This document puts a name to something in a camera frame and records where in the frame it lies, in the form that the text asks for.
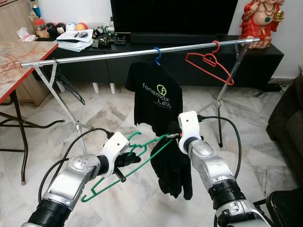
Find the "brown sofa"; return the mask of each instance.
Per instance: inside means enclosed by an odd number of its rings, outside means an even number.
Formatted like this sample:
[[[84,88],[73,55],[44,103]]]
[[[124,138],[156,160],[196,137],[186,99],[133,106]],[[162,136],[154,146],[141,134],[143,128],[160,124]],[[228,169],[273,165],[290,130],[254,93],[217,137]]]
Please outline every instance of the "brown sofa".
[[[299,181],[303,183],[303,76],[285,91],[268,120],[266,131],[286,153]]]

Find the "red figurine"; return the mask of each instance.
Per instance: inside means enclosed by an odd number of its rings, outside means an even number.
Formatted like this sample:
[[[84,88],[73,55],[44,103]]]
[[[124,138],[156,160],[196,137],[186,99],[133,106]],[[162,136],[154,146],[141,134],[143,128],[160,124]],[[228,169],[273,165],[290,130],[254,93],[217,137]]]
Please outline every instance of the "red figurine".
[[[253,48],[270,46],[271,31],[276,32],[279,23],[284,19],[284,12],[280,6],[285,0],[253,0],[244,8],[242,16],[242,32],[240,39],[260,38],[260,42],[250,45]]]

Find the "black cloth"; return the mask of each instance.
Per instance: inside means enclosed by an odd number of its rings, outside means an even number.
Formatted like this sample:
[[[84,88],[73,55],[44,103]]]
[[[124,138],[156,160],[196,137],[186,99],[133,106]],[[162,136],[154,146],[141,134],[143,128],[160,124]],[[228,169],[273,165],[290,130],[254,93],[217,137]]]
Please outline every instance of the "black cloth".
[[[178,128],[176,122],[169,125],[169,133],[179,131],[172,130]],[[160,140],[151,152],[155,154],[161,147],[167,143],[166,138]],[[159,186],[164,194],[170,193],[175,198],[184,191],[184,199],[190,200],[193,196],[191,180],[191,163],[188,155],[183,154],[176,142],[172,141],[158,155],[151,160],[151,165],[159,178]]]
[[[182,88],[172,74],[155,62],[136,62],[130,66],[125,88],[135,92],[134,123],[147,123],[157,136],[177,121],[183,111]]]

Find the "blue hanger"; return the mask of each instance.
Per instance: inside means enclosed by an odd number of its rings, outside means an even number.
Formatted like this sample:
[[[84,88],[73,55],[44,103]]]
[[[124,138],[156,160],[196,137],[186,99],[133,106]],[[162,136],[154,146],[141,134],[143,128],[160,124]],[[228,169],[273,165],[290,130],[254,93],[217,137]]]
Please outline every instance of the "blue hanger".
[[[154,50],[157,50],[159,52],[159,57],[156,57],[155,61],[158,65],[160,65],[160,63],[158,62],[158,60],[161,58],[162,53],[161,50],[158,47],[154,47]]]

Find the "marble floor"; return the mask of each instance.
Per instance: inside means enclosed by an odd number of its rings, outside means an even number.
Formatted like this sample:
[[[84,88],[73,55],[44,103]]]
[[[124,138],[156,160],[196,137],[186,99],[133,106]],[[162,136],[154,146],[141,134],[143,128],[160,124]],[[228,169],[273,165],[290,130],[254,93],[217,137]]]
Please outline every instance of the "marble floor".
[[[134,125],[134,94],[123,87],[112,95],[109,85],[100,85],[95,94],[91,85],[77,85],[86,105],[82,105],[71,94],[61,96],[77,119],[84,124],[100,126],[111,131],[120,131],[125,136],[141,131],[133,142],[143,143],[155,137],[151,127]],[[214,115],[213,107],[203,109],[219,94],[217,87],[183,87],[183,110],[195,110],[202,115]],[[238,183],[252,201],[263,199],[272,191],[291,190],[299,185],[289,167],[287,158],[278,144],[266,133],[267,121],[278,103],[281,93],[260,93],[251,88],[230,88],[224,96],[222,116],[231,119],[237,126],[242,141],[242,165]],[[1,106],[0,111],[15,114],[14,107]],[[20,172],[23,155],[0,152],[0,227],[18,227],[26,222],[38,203],[38,188],[47,169],[62,158],[67,147],[77,137],[74,125],[65,112],[49,95],[39,107],[21,104],[24,119],[38,124],[48,124],[65,119],[49,129],[26,129],[29,144],[26,179],[21,186]],[[217,143],[216,121],[200,123],[204,139],[219,151],[234,172],[237,164],[237,140],[232,127],[223,123],[223,148]],[[99,154],[106,141],[102,132],[93,132],[85,137],[89,153]],[[0,128],[0,146],[21,148],[22,139],[18,128]],[[76,143],[70,156],[82,154]],[[138,165],[122,169],[128,173]],[[183,193],[174,199],[164,195],[151,165],[131,175],[125,183],[119,183],[98,197],[78,202],[65,226],[68,227],[211,227],[214,210],[198,173],[192,169],[193,198],[186,201]],[[111,176],[98,188],[102,189],[116,179]],[[90,196],[89,182],[83,194]]]

